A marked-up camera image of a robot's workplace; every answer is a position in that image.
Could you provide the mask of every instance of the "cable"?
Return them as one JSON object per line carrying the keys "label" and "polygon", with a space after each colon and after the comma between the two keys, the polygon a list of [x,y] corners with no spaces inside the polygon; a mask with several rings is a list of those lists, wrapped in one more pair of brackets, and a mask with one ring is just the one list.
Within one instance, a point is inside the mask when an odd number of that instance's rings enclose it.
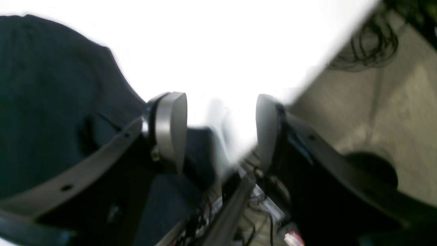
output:
{"label": "cable", "polygon": [[249,222],[252,225],[252,234],[250,235],[249,239],[247,240],[247,242],[245,244],[245,246],[249,246],[255,237],[256,226],[245,214],[243,214],[243,218],[245,218],[247,220],[247,222]]}
{"label": "cable", "polygon": [[329,68],[349,72],[380,68],[392,61],[398,45],[397,35],[381,13],[364,24]]}
{"label": "cable", "polygon": [[256,212],[265,213],[265,214],[267,214],[267,216],[270,217],[270,246],[274,246],[273,245],[273,216],[271,215],[271,213],[269,213],[267,211],[256,209],[250,205],[249,205],[249,208],[252,209],[253,211],[256,211]]}
{"label": "cable", "polygon": [[209,204],[209,218],[208,218],[208,226],[209,226],[211,224],[211,217],[212,217],[212,204],[211,204],[211,200],[209,199],[209,197],[207,199],[208,199],[208,204]]}

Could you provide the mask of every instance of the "black metal bracket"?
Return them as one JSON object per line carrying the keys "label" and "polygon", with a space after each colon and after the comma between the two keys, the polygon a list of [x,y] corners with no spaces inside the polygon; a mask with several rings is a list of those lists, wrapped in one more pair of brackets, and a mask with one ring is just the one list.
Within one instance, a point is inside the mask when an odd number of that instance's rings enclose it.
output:
{"label": "black metal bracket", "polygon": [[262,165],[287,187],[306,245],[437,243],[436,208],[348,163],[270,96],[258,97],[257,130],[258,137],[274,136],[258,138]]}
{"label": "black metal bracket", "polygon": [[0,237],[30,246],[131,244],[155,176],[183,168],[186,130],[185,94],[154,98],[88,159],[0,201]]}

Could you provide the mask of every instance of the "dark fabric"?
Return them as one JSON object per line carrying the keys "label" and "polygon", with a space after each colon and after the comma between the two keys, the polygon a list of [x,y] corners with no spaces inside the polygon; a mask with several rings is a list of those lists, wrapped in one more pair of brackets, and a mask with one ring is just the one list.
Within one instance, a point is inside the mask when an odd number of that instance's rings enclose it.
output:
{"label": "dark fabric", "polygon": [[[93,154],[145,104],[108,48],[31,15],[0,17],[0,85],[0,199]],[[195,211],[200,194],[185,176],[158,177],[135,244],[154,245]]]}

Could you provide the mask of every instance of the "concrete floor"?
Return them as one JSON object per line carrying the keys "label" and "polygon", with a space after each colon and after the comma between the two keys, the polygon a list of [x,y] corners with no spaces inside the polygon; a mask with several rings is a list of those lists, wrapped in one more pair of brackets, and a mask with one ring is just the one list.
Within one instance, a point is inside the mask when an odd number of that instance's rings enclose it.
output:
{"label": "concrete floor", "polygon": [[[396,14],[391,22],[394,30],[403,25]],[[340,153],[384,152],[399,191],[437,207],[437,51],[410,26],[398,38],[389,65],[356,73],[326,70],[289,112]],[[248,215],[257,225],[263,220]],[[269,245],[269,229],[267,222],[252,245]],[[275,245],[283,244],[275,236]]]}

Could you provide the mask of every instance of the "black plastic part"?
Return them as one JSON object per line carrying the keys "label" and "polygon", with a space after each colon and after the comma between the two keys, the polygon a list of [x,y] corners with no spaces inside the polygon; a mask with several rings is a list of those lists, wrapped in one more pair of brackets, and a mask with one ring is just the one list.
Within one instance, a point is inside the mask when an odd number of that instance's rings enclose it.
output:
{"label": "black plastic part", "polygon": [[188,128],[184,174],[201,191],[206,191],[215,182],[212,144],[209,128]]}
{"label": "black plastic part", "polygon": [[7,216],[0,217],[1,237],[18,245],[67,246],[72,245],[77,233],[69,230],[24,223]]}
{"label": "black plastic part", "polygon": [[130,245],[150,187],[168,168],[154,162],[162,94],[98,152],[57,177],[0,201],[0,237],[21,245]]}
{"label": "black plastic part", "polygon": [[306,245],[437,244],[436,208],[350,164],[298,118],[277,115],[282,134],[276,134],[285,137],[269,153],[277,161],[268,174],[287,187],[293,221]]}
{"label": "black plastic part", "polygon": [[241,178],[238,172],[235,172],[231,175],[231,177],[222,185],[222,201],[223,204],[227,203],[227,201],[232,197],[240,185]]}

